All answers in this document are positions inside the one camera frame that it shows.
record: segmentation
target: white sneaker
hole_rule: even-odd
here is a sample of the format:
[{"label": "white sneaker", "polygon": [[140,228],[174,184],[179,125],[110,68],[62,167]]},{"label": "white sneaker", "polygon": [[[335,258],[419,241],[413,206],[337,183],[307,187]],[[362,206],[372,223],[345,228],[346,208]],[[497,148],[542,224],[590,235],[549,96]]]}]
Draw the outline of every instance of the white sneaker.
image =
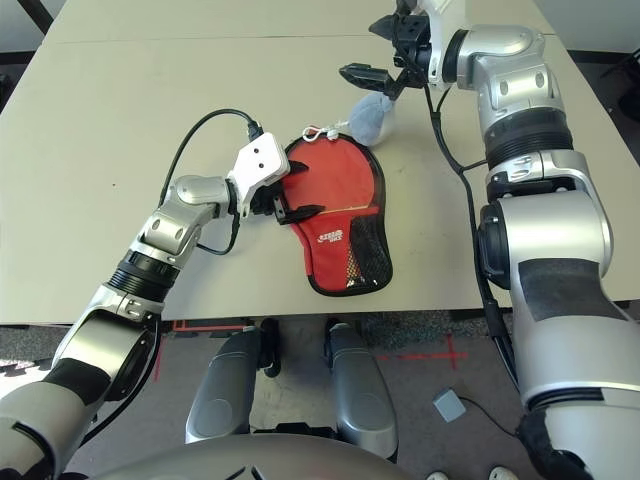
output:
[{"label": "white sneaker", "polygon": [[425,480],[449,480],[449,477],[442,472],[433,472]]},{"label": "white sneaker", "polygon": [[489,473],[489,480],[518,480],[518,477],[508,468],[495,467]]}]

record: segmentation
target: red tape cross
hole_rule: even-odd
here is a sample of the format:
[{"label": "red tape cross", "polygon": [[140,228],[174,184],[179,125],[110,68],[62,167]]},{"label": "red tape cross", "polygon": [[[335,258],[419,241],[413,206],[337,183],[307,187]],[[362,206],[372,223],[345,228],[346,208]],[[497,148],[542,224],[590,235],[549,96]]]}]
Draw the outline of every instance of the red tape cross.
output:
[{"label": "red tape cross", "polygon": [[400,355],[377,355],[376,358],[378,360],[442,360],[448,359],[451,360],[451,368],[453,370],[458,369],[458,363],[456,359],[458,358],[467,358],[469,354],[467,352],[456,352],[453,348],[453,336],[449,333],[447,334],[447,353],[407,353]]}]

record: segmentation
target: table tennis paddle cover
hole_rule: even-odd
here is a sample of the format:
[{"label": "table tennis paddle cover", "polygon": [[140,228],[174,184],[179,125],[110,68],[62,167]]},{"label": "table tennis paddle cover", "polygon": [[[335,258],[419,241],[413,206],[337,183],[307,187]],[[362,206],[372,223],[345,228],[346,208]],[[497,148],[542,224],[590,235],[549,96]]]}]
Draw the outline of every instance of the table tennis paddle cover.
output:
[{"label": "table tennis paddle cover", "polygon": [[383,288],[393,268],[384,231],[384,175],[375,156],[347,135],[311,143],[299,138],[286,152],[308,167],[282,180],[289,207],[325,207],[292,224],[311,286],[328,296]]}]

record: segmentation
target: black electrical cable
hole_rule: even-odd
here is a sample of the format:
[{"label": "black electrical cable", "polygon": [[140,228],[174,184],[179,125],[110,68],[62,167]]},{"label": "black electrical cable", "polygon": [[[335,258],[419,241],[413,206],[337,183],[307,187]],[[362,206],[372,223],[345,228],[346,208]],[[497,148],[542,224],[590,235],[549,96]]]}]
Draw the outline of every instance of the black electrical cable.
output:
[{"label": "black electrical cable", "polygon": [[[484,275],[482,275],[482,268],[480,264],[480,252],[479,252],[480,248],[478,243],[478,232],[477,232],[477,224],[476,224],[476,216],[475,216],[475,206],[473,202],[473,191],[471,190],[471,185],[469,184],[469,181],[464,175],[465,171],[480,165],[480,163],[476,162],[475,164],[465,167],[460,163],[458,163],[454,158],[454,156],[451,154],[451,151],[447,146],[447,142],[445,141],[444,134],[442,132],[442,121],[441,121],[441,113],[440,113],[442,105],[445,99],[447,98],[447,95],[449,94],[450,88],[448,88],[442,94],[442,97],[440,98],[437,107],[434,109],[433,101],[431,99],[431,92],[429,91],[429,86],[428,86],[428,78],[425,75],[425,72],[413,61],[413,59],[409,57],[407,52],[399,45],[399,41],[398,41],[399,22],[400,22],[400,14],[398,11],[396,11],[393,14],[393,19],[392,19],[391,43],[393,47],[396,49],[396,51],[398,52],[398,55],[400,55],[400,57],[404,61],[405,67],[409,68],[411,72],[414,75],[418,76],[418,78],[420,79],[424,88],[426,99],[427,99],[427,105],[429,106],[429,116],[431,119],[431,126],[433,127],[433,133],[436,137],[438,146],[440,147],[440,151],[444,155],[451,169],[460,178],[460,181],[464,186],[466,196],[467,196],[467,207],[469,211],[469,227],[471,228],[471,240],[473,243],[473,261],[474,261],[474,267],[475,267],[476,283],[478,285],[480,298],[482,299],[482,305],[485,309],[485,312],[491,312],[491,315],[494,317],[494,320],[495,320],[495,316],[500,315],[500,313],[497,307],[497,301],[493,297],[493,293],[491,292],[491,288],[489,287],[489,282],[484,277]],[[502,321],[501,317],[499,317],[499,319],[500,319],[500,322],[502,323],[501,329],[506,331],[506,328],[504,327],[504,322]],[[502,361],[505,365],[507,373],[511,378],[514,386],[517,389],[518,383],[517,383],[517,375],[515,370],[515,356],[513,353],[513,346],[511,345],[511,338],[508,336],[508,333],[506,333],[503,336],[494,337],[493,340],[496,344],[496,348],[498,349],[500,357],[502,358]]]},{"label": "black electrical cable", "polygon": [[[175,172],[176,166],[178,165],[178,161],[180,160],[180,156],[182,155],[182,152],[186,148],[187,144],[189,143],[189,140],[202,125],[204,125],[208,120],[214,117],[217,117],[219,115],[237,115],[239,117],[244,118],[247,121],[249,140],[251,141],[255,140],[257,137],[262,135],[262,133],[264,133],[262,130],[262,127],[258,124],[258,122],[253,120],[247,113],[241,110],[236,110],[234,108],[222,108],[206,114],[204,117],[198,120],[198,122],[196,122],[196,124],[193,127],[191,127],[191,129],[187,132],[187,135],[184,137],[182,142],[180,142],[180,146],[178,147],[178,150],[176,151],[176,154],[174,155],[173,160],[171,161],[171,165],[169,166],[169,170],[164,179],[162,190],[160,192],[160,200],[158,202],[158,207],[160,207],[164,202],[164,198],[166,197],[167,191],[169,190],[169,184],[171,183],[171,179],[173,178],[173,173]],[[232,200],[233,200],[232,203],[235,203],[235,196],[233,194],[232,194]],[[229,253],[229,251],[231,251],[231,249],[235,244],[236,237],[238,236],[238,230],[240,228],[240,214],[237,212],[235,205],[233,205],[233,208],[234,208],[234,215],[233,215],[233,221],[231,224],[231,240],[229,241],[229,245],[227,246],[227,248],[225,248],[224,250],[214,250],[212,248],[207,247],[206,245],[201,245],[198,243],[197,246],[199,248],[201,248],[206,252],[213,253],[214,255],[225,255]],[[131,393],[127,396],[127,398],[125,398],[122,401],[122,403],[118,405],[118,407],[113,412],[111,412],[111,414],[107,418],[105,418],[102,422],[100,422],[96,427],[91,429],[91,431],[89,431],[84,436],[84,438],[82,439],[82,442],[80,443],[80,447],[82,447],[87,442],[91,441],[91,439],[93,439],[96,435],[98,435],[106,427],[108,427],[109,424],[111,424],[111,422],[113,422],[131,404],[131,402],[133,402],[133,400],[138,396],[138,394],[140,393],[144,385],[147,383],[147,380],[151,376],[151,372],[153,371],[153,367],[155,366],[156,360],[158,358],[158,353],[160,351],[160,342],[162,341],[161,323],[162,323],[162,319],[158,317],[155,321],[155,336],[154,336],[154,342],[151,350],[150,359],[149,359],[149,362],[147,363],[147,366],[145,367],[145,370],[142,376],[140,377],[140,380],[138,381],[134,389],[131,391]]]},{"label": "black electrical cable", "polygon": [[[456,161],[454,156],[451,154],[449,147],[447,146],[447,142],[445,141],[444,134],[442,132],[442,120],[440,108],[442,107],[442,99],[438,103],[438,109],[436,111],[433,110],[433,101],[431,100],[431,92],[429,91],[429,87],[424,87],[425,96],[427,98],[427,104],[429,105],[429,114],[431,117],[431,125],[433,127],[433,133],[436,137],[436,142],[440,147],[440,151],[444,155],[444,158],[447,160],[447,163],[451,167],[451,169],[458,175],[460,181],[464,185],[464,189],[467,195],[467,209],[469,213],[469,227],[471,229],[471,241],[473,244],[473,262],[475,266],[475,275],[476,275],[476,283],[478,285],[478,290],[480,291],[480,298],[482,300],[483,307],[485,309],[490,308],[491,304],[495,304],[496,300],[493,297],[493,293],[491,292],[491,288],[489,287],[489,282],[482,275],[482,269],[480,266],[480,247],[478,243],[478,228],[476,223],[476,213],[475,213],[475,205],[473,202],[473,191],[471,189],[471,185],[469,184],[469,180],[464,175],[464,172],[468,170],[468,167],[464,167],[460,163]],[[496,348],[498,349],[498,353],[500,354],[500,358],[502,359],[505,368],[507,370],[507,374],[509,378],[513,382],[516,389],[518,388],[517,382],[517,374],[515,369],[515,356],[513,354],[513,346],[511,345],[511,339],[508,337],[495,337],[493,339]]]},{"label": "black electrical cable", "polygon": [[463,400],[463,401],[465,401],[465,402],[468,402],[468,403],[470,403],[471,405],[474,405],[475,407],[477,407],[477,408],[478,408],[482,413],[484,413],[484,414],[485,414],[485,416],[486,416],[489,420],[491,420],[491,422],[492,422],[496,427],[498,427],[500,430],[502,430],[505,434],[509,435],[511,438],[518,438],[518,437],[516,436],[516,434],[515,434],[515,433],[510,432],[510,431],[509,431],[509,430],[507,430],[505,427],[503,427],[503,426],[500,424],[500,422],[498,422],[498,421],[497,421],[497,420],[496,420],[496,419],[495,419],[491,414],[489,414],[489,412],[487,412],[487,410],[486,410],[482,405],[480,405],[478,402],[476,402],[475,400],[472,400],[472,399],[470,399],[470,398],[467,398],[467,397],[462,397],[462,396],[460,396],[460,395],[458,395],[458,398],[459,398],[460,400]]},{"label": "black electrical cable", "polygon": [[107,428],[111,424],[111,422],[113,422],[131,404],[131,402],[133,402],[133,400],[138,396],[138,394],[140,393],[144,385],[147,383],[147,380],[149,379],[149,376],[153,371],[153,367],[156,364],[156,360],[158,358],[158,352],[160,351],[160,342],[162,341],[162,333],[160,332],[161,323],[162,323],[162,320],[158,316],[155,321],[155,332],[154,332],[155,337],[153,341],[153,348],[151,351],[151,358],[147,363],[147,366],[145,368],[144,373],[142,374],[142,377],[140,378],[140,380],[138,381],[134,389],[131,391],[131,393],[127,396],[127,398],[125,398],[122,401],[122,403],[118,405],[118,408],[116,408],[113,412],[111,412],[111,414],[107,418],[105,418],[102,422],[100,422],[96,427],[91,429],[91,431],[89,431],[84,436],[78,448],[82,447],[84,444],[91,441],[96,435],[98,435],[105,428]]},{"label": "black electrical cable", "polygon": [[464,167],[462,167],[462,170],[467,172],[469,170],[473,170],[476,167],[479,167],[481,165],[486,165],[486,164],[487,164],[486,160],[479,160],[479,161],[477,161],[475,163],[472,163],[471,165],[465,165]]},{"label": "black electrical cable", "polygon": [[[164,198],[167,195],[167,191],[169,190],[169,184],[171,183],[171,179],[173,178],[173,174],[175,172],[176,166],[178,165],[178,161],[182,156],[182,152],[189,144],[191,137],[198,131],[198,129],[207,123],[212,118],[218,117],[220,115],[237,115],[239,117],[244,118],[247,121],[247,127],[249,131],[249,140],[253,141],[260,135],[262,135],[263,130],[262,127],[256,122],[253,118],[249,116],[249,114],[243,112],[242,110],[237,110],[235,108],[221,108],[219,110],[214,110],[213,112],[207,113],[204,117],[198,120],[193,127],[189,129],[185,137],[180,142],[180,146],[176,151],[176,154],[173,156],[173,160],[171,161],[171,165],[169,166],[169,170],[167,171],[167,176],[164,179],[164,183],[162,185],[162,190],[160,191],[160,200],[158,202],[158,207],[162,205],[164,202]],[[234,208],[233,213],[233,222],[231,223],[231,238],[229,240],[229,244],[224,250],[214,250],[211,247],[207,247],[201,243],[198,243],[196,246],[205,252],[212,253],[214,255],[226,255],[231,251],[233,246],[236,243],[236,238],[238,236],[238,230],[240,230],[240,214],[237,212],[235,205],[232,205]]]}]

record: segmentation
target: white table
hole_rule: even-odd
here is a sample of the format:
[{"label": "white table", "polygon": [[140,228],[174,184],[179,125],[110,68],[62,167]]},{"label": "white table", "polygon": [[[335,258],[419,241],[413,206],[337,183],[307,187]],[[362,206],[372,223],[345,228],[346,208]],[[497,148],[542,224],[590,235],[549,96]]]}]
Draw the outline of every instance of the white table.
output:
[{"label": "white table", "polygon": [[[151,3],[157,8],[145,16]],[[256,15],[268,16],[260,11],[265,3],[255,2]],[[339,3],[351,11],[331,13]],[[380,0],[364,8],[369,3],[314,3],[327,19],[322,34],[308,10],[270,10],[271,23],[258,28],[235,17],[247,12],[204,22],[202,2],[69,0],[0,116],[0,322],[77,318],[153,210],[178,143],[207,111],[245,109],[284,144],[309,123],[346,118],[365,92],[337,69],[352,61],[391,66],[389,43],[366,34],[391,6]],[[495,14],[494,21],[550,31],[527,0],[478,4],[473,21]],[[510,10],[499,8],[507,4]],[[90,13],[101,21],[89,21]],[[638,298],[640,227],[630,212],[640,205],[640,169],[560,41],[546,38],[575,147],[587,155],[616,238],[605,288],[614,300]],[[436,146],[424,103],[419,91],[406,91],[395,134],[374,150],[387,182],[394,265],[387,287],[350,298],[318,295],[295,235],[273,218],[251,218],[228,256],[194,253],[167,297],[165,318],[479,307],[464,190]],[[245,127],[217,120],[194,138],[178,175],[230,169]],[[483,157],[474,94],[452,92],[444,128],[461,162]],[[470,175],[478,209],[485,173]],[[204,241],[222,246],[228,234],[221,221]],[[496,294],[509,305],[505,292]]]}]

